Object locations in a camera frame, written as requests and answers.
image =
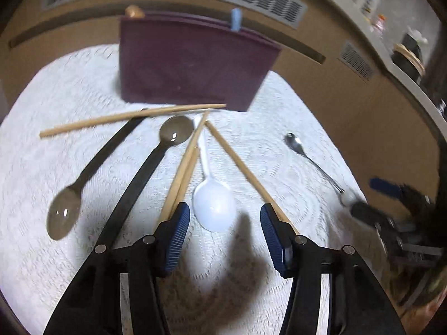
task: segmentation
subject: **purple bin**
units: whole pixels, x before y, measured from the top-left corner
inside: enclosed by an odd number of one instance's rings
[[[226,103],[245,112],[279,55],[277,43],[228,22],[173,12],[123,17],[121,95],[127,102]]]

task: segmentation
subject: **silver rivet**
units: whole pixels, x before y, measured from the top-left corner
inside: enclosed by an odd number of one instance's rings
[[[106,251],[107,247],[104,244],[99,244],[95,247],[95,252],[97,254],[104,253]]]
[[[303,236],[303,235],[297,235],[295,237],[295,243],[306,244],[307,243],[307,238],[305,236]]]
[[[147,235],[142,239],[142,242],[144,244],[152,244],[155,242],[155,237],[153,235]]]
[[[353,255],[355,253],[355,248],[352,246],[344,246],[343,251],[348,255]]]

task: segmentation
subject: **blue clip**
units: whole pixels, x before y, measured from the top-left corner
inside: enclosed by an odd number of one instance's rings
[[[232,9],[231,10],[231,31],[238,32],[242,26],[242,10]]]

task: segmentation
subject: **white round table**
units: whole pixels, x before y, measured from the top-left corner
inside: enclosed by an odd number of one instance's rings
[[[159,142],[166,116],[146,119],[109,157],[83,191],[80,219],[63,240],[46,233],[48,206],[72,183],[123,122],[40,139],[39,131],[79,119],[152,105],[119,98],[118,46],[95,46],[57,59],[23,91],[0,126],[0,289],[25,328],[41,334],[71,279],[93,250],[104,223],[140,165]],[[283,142],[293,132],[307,154],[342,187],[363,197],[321,125],[291,87],[270,72],[246,113],[212,112],[210,120],[263,183],[301,234],[320,246],[357,248],[381,270],[376,235],[339,203],[331,184]],[[263,201],[206,132],[211,169],[233,190],[238,220],[223,233],[204,230],[191,215],[179,267],[159,280],[172,334],[278,334],[291,279],[273,268],[261,230]],[[186,143],[168,150],[117,240],[150,234]],[[186,202],[201,182],[196,166]],[[123,288],[126,278],[123,277]],[[328,281],[323,277],[319,333],[326,333]],[[123,291],[126,308],[127,295]],[[128,312],[123,327],[131,333]]]

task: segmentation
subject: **white tablecloth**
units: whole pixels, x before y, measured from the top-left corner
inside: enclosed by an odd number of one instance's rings
[[[167,117],[146,119],[107,159],[84,189],[77,225],[61,241],[46,233],[52,198],[77,178],[123,123],[47,139],[39,139],[39,131],[148,106],[123,102],[118,87],[118,46],[87,48],[43,68],[0,126],[0,288],[32,335],[45,329],[118,199],[158,144],[158,129]],[[384,259],[375,234],[350,218],[330,183],[282,140],[294,132],[329,175],[363,196],[298,95],[270,72],[247,113],[215,112],[210,119],[301,234],[321,246],[351,244],[379,271]],[[239,218],[227,232],[210,233],[191,216],[179,267],[159,281],[171,332],[278,334],[291,279],[284,280],[273,268],[259,221],[263,201],[209,133],[207,143],[212,172],[233,189]],[[185,147],[169,149],[122,228],[118,247],[153,232]],[[190,207],[201,180],[198,165],[186,195]],[[321,334],[326,333],[328,296],[324,276]],[[124,328],[130,333],[128,316]]]

